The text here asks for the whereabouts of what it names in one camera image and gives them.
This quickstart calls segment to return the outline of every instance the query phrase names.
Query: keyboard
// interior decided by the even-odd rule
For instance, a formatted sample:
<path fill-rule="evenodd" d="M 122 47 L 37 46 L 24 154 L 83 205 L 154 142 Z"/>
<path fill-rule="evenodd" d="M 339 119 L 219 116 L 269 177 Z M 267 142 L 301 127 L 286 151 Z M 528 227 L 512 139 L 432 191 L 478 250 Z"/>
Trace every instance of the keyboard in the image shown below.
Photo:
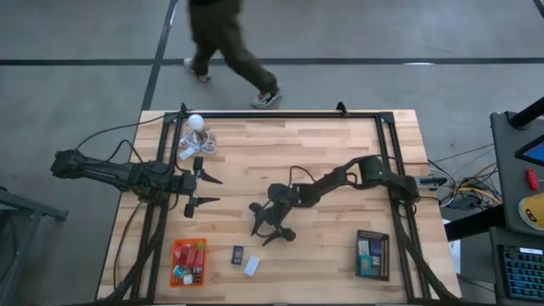
<path fill-rule="evenodd" d="M 505 292 L 510 298 L 544 302 L 543 253 L 519 246 L 499 246 Z"/>

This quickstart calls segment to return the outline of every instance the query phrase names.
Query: person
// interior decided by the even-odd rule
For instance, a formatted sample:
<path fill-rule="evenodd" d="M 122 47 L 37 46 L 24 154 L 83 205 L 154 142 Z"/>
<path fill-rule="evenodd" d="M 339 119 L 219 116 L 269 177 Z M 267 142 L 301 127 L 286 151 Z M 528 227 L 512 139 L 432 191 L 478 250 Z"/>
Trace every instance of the person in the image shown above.
<path fill-rule="evenodd" d="M 241 0 L 189 0 L 196 52 L 192 58 L 184 59 L 184 66 L 198 81 L 208 82 L 210 59 L 219 50 L 230 69 L 259 90 L 252 105 L 264 108 L 281 96 L 280 85 L 274 74 L 246 49 L 237 19 L 240 11 Z"/>

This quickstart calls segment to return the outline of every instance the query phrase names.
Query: black pants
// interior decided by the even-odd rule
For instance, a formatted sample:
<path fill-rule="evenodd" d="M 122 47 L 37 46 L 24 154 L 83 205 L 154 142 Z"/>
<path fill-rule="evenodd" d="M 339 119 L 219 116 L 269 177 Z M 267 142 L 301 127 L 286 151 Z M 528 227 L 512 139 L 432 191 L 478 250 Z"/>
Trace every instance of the black pants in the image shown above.
<path fill-rule="evenodd" d="M 230 69 L 261 92 L 273 93 L 278 89 L 275 76 L 263 68 L 242 40 L 237 19 L 240 10 L 241 0 L 189 5 L 190 25 L 196 43 L 193 69 L 197 75 L 207 74 L 210 59 L 219 50 Z"/>

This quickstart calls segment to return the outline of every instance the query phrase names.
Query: gray concrete floor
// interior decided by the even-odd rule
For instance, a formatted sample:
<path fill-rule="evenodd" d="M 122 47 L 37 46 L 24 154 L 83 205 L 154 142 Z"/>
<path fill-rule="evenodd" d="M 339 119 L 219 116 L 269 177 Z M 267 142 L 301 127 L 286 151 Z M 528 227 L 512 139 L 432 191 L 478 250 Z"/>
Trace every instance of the gray concrete floor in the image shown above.
<path fill-rule="evenodd" d="M 114 59 L 155 56 L 168 0 L 7 0 L 0 3 L 0 59 Z M 544 20 L 531 0 L 252 0 L 242 15 L 258 57 L 531 57 L 544 52 Z M 184 1 L 166 58 L 191 55 Z M 280 79 L 281 109 L 416 109 L 427 153 L 439 159 L 492 142 L 489 114 L 540 98 L 544 65 L 305 65 L 267 67 Z M 202 85 L 162 67 L 152 110 L 247 109 L 255 94 L 224 66 Z M 119 192 L 50 175 L 56 150 L 135 122 L 150 67 L 0 66 L 0 185 L 68 208 L 64 224 L 43 222 L 21 292 L 23 304 L 94 298 Z M 108 156 L 128 128 L 82 150 Z M 442 163 L 455 172 L 479 153 Z M 125 150 L 118 161 L 126 161 Z M 494 161 L 492 152 L 458 173 Z M 461 281 L 463 294 L 492 303 Z"/>

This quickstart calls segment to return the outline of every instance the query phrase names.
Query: orange container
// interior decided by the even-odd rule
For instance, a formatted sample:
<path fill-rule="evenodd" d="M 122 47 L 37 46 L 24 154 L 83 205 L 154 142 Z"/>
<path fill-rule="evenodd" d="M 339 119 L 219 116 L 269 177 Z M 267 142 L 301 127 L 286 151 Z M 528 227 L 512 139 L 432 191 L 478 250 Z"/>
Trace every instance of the orange container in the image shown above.
<path fill-rule="evenodd" d="M 180 247 L 187 247 L 187 246 L 199 248 L 199 249 L 201 249 L 202 246 L 204 246 L 201 278 L 198 282 L 193 282 L 190 285 L 185 285 L 183 278 L 179 278 L 173 273 L 174 268 L 177 265 L 179 265 L 179 259 L 176 257 L 176 254 L 175 254 L 176 249 Z M 206 274 L 206 252 L 207 252 L 206 238 L 177 239 L 173 243 L 173 249 L 172 249 L 172 267 L 170 269 L 170 287 L 194 287 L 194 286 L 204 285 L 204 275 Z"/>

